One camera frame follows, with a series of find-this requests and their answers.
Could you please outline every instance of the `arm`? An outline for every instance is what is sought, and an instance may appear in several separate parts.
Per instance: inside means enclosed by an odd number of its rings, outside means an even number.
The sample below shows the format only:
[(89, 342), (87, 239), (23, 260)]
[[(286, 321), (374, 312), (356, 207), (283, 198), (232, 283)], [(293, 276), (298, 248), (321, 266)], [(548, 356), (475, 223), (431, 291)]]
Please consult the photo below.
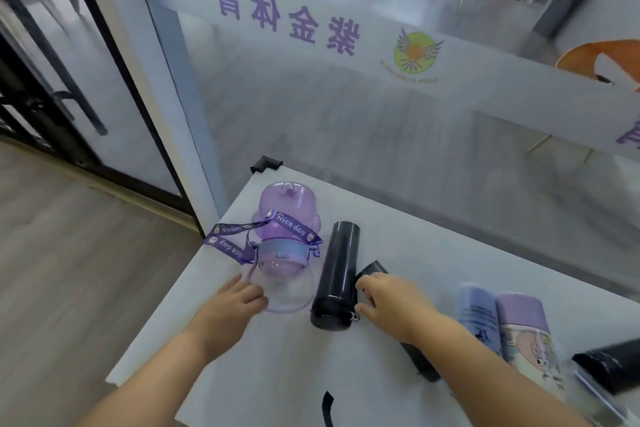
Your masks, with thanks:
[(183, 332), (108, 395), (76, 427), (165, 427), (202, 370), (240, 341), (251, 318), (266, 309), (261, 287), (237, 275), (199, 310)]
[(445, 379), (474, 427), (589, 427), (452, 318), (438, 313), (411, 282), (374, 273), (356, 286), (375, 307), (356, 309), (401, 342), (419, 348)]

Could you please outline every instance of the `forearm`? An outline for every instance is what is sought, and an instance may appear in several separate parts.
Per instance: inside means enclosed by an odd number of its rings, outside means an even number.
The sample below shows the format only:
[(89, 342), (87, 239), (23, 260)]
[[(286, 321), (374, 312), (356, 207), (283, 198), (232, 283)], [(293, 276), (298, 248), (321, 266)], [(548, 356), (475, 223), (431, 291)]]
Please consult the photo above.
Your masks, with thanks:
[(76, 427), (171, 426), (206, 365), (200, 345), (182, 333), (96, 405)]
[(589, 427), (572, 407), (521, 375), (451, 318), (425, 315), (415, 342), (474, 427)]

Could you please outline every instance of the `door threshold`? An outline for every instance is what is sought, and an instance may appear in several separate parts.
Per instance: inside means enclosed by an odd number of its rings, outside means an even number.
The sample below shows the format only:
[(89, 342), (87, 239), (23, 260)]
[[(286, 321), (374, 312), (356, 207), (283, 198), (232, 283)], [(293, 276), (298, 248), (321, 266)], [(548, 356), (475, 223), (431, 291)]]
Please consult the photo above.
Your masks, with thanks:
[(57, 157), (53, 157), (52, 155), (49, 155), (45, 152), (42, 152), (33, 147), (30, 147), (26, 144), (18, 142), (17, 140), (11, 139), (10, 137), (0, 135), (0, 142), (4, 142), (5, 144), (18, 149), (24, 152), (25, 154), (28, 154), (33, 158), (36, 158), (40, 162), (43, 162), (44, 164), (47, 164), (48, 166), (53, 167), (54, 169), (57, 169), (58, 171), (62, 172), (63, 174), (66, 174), (69, 177), (82, 180), (92, 188), (99, 189), (102, 192), (106, 192), (107, 194), (110, 194), (111, 196), (115, 196), (118, 199), (121, 199), (122, 201), (125, 201), (127, 203), (135, 204), (136, 206), (144, 208), (147, 211), (155, 213), (159, 216), (163, 216), (167, 220), (171, 220), (175, 223), (178, 223), (179, 225), (182, 225), (183, 227), (186, 227), (188, 229), (191, 229), (191, 230), (194, 230), (195, 232), (200, 233), (200, 230), (198, 229), (198, 225), (196, 225), (196, 222), (187, 213), (183, 213), (182, 211), (173, 209), (169, 206), (166, 206), (165, 204), (158, 203), (157, 201), (154, 201), (149, 197), (143, 196), (142, 194), (138, 194), (137, 192), (132, 191), (131, 189), (127, 189), (125, 187), (119, 186), (107, 179), (101, 178), (100, 176), (93, 174), (92, 172), (86, 171), (81, 167), (77, 167), (73, 164), (69, 164), (64, 160), (61, 160)]

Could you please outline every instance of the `white table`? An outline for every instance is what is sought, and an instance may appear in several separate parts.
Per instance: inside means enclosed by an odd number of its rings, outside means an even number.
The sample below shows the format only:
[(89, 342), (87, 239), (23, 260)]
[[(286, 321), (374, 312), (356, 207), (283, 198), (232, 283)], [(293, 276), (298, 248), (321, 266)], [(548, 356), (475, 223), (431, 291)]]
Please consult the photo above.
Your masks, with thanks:
[[(638, 303), (285, 167), (254, 174), (222, 221), (249, 222), (262, 190), (282, 180), (316, 193), (323, 257), (333, 223), (353, 221), (362, 229), (358, 270), (377, 259), (391, 273), (416, 281), (446, 314), (454, 310), (458, 284), (471, 281), (495, 293), (539, 297), (561, 360), (640, 333)], [(322, 260), (312, 264), (316, 277)], [(123, 384), (238, 269), (203, 246), (107, 381)], [(307, 311), (254, 318), (243, 340), (204, 370), (177, 419), (189, 427), (323, 427), (325, 391), (335, 398), (336, 427), (468, 425), (446, 384), (418, 376), (400, 345), (371, 323), (325, 332), (311, 325)], [(640, 394), (626, 395), (625, 402), (639, 413)]]

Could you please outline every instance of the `green circle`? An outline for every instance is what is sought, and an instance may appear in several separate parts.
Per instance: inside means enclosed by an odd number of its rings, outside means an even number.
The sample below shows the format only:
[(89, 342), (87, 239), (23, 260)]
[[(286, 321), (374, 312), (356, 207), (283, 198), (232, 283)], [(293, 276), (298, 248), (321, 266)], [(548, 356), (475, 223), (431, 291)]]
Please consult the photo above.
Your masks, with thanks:
[[(421, 46), (425, 47), (425, 49), (428, 46), (432, 46), (436, 43), (430, 36), (422, 32), (412, 32), (411, 34), (407, 35), (407, 38), (409, 39), (409, 41), (411, 41), (412, 44), (420, 44)], [(414, 61), (413, 63), (408, 64), (407, 59), (407, 54), (402, 52), (396, 44), (396, 50), (394, 51), (394, 60), (396, 61), (398, 69), (400, 69), (400, 71), (403, 71), (404, 73), (407, 73), (409, 75), (417, 75), (418, 73), (427, 71), (427, 69), (430, 68), (436, 61), (436, 58), (421, 58)]]

